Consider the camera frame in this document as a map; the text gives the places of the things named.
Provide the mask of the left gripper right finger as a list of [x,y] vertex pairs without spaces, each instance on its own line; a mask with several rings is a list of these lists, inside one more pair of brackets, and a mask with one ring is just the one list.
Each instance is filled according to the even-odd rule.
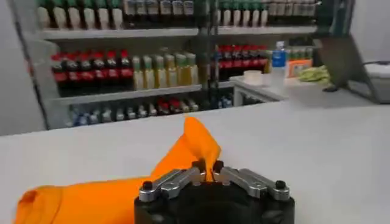
[[213,178],[222,184],[234,183],[253,198],[261,199],[265,195],[270,195],[277,201],[288,201],[290,199],[290,189],[284,181],[272,181],[249,169],[234,169],[225,166],[222,161],[214,163]]

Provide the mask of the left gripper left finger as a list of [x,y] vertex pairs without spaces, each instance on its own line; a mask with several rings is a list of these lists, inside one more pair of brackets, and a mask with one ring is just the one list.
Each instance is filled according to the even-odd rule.
[[145,181],[139,189],[138,199],[145,203],[155,201],[160,196],[173,199],[188,184],[199,185],[205,177],[205,161],[193,161],[188,169],[173,169],[155,181]]

